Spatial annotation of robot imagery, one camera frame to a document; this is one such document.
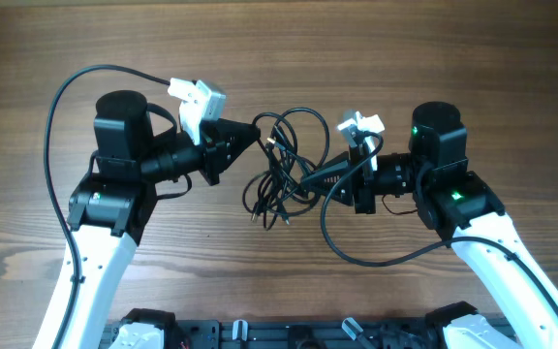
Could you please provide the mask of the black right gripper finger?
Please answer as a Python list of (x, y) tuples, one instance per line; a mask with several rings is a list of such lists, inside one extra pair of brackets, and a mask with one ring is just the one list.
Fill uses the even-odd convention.
[(352, 168), (349, 164), (326, 164), (311, 174), (301, 178), (301, 187), (309, 192), (330, 196), (332, 200), (346, 206), (354, 204), (353, 184), (350, 179), (342, 182), (334, 191), (331, 189)]
[(351, 168), (350, 153), (344, 151), (318, 168), (315, 175), (344, 175)]

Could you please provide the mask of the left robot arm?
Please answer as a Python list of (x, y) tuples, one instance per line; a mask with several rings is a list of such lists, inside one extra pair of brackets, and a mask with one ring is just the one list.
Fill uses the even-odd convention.
[(67, 246), (37, 348), (98, 347), (116, 289), (163, 198), (157, 184), (199, 172), (216, 185), (260, 136), (258, 127), (217, 111), (201, 122), (198, 142), (176, 127), (155, 135), (151, 114), (172, 118), (137, 91), (113, 91), (96, 103), (98, 148), (69, 200)]

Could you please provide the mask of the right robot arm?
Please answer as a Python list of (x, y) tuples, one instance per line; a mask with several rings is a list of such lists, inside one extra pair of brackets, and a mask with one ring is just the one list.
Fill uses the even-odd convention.
[(450, 248), (480, 279), (515, 332), (497, 332), (465, 301), (425, 317), (429, 348), (558, 348), (558, 290), (519, 237), (505, 206), (468, 169), (467, 131), (460, 111), (427, 102), (412, 114), (409, 150), (381, 154), (384, 125), (376, 116), (346, 111), (338, 125), (349, 151), (301, 180), (302, 187), (375, 212), (378, 196), (410, 194), (424, 226), (439, 241), (406, 255), (412, 260)]

